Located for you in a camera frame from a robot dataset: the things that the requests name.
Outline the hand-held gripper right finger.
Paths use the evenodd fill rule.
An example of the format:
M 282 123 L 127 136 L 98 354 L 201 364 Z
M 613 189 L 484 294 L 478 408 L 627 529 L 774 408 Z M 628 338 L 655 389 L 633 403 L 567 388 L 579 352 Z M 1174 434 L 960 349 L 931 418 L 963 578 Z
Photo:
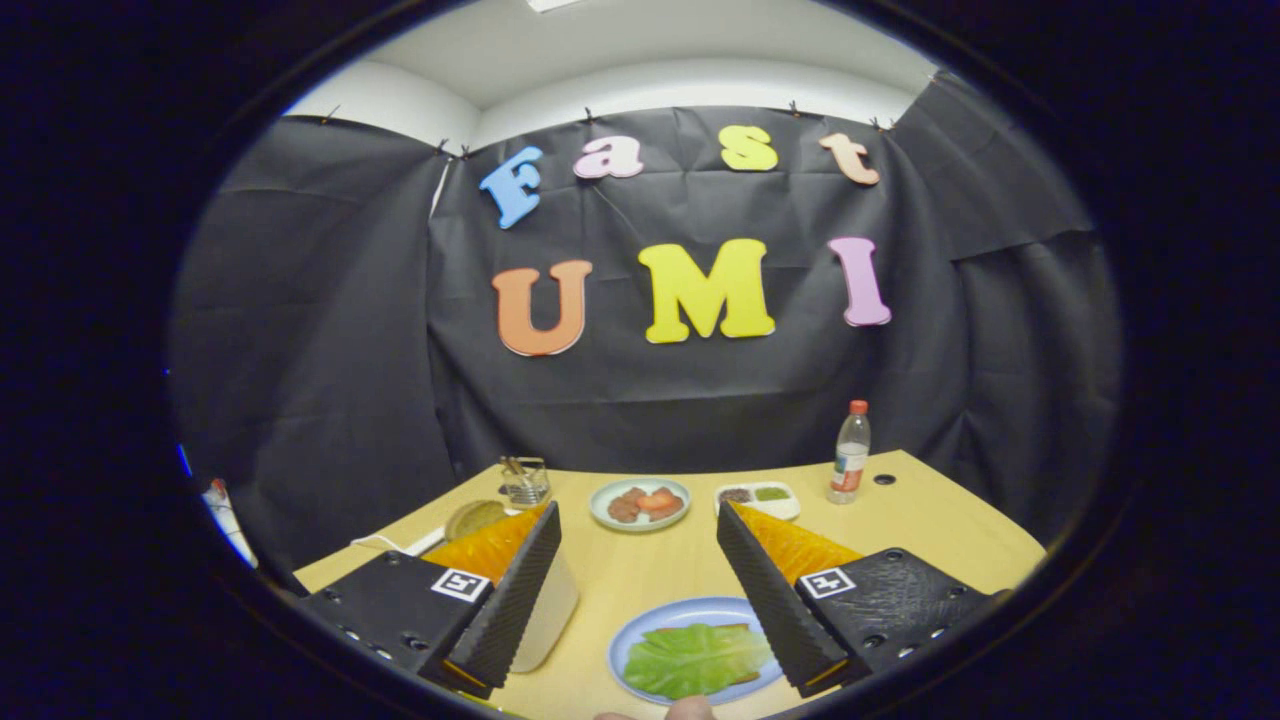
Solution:
M 860 555 L 745 503 L 719 503 L 716 538 L 804 698 L 899 666 L 1001 598 L 904 548 Z

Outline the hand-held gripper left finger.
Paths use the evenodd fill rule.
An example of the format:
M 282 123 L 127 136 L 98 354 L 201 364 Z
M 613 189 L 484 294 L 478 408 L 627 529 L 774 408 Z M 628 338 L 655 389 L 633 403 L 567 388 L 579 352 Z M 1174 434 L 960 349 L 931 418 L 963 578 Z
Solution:
M 300 606 L 375 660 L 486 700 L 506 683 L 562 539 L 556 501 L 517 519 L 526 527 L 495 571 L 390 550 L 303 597 Z

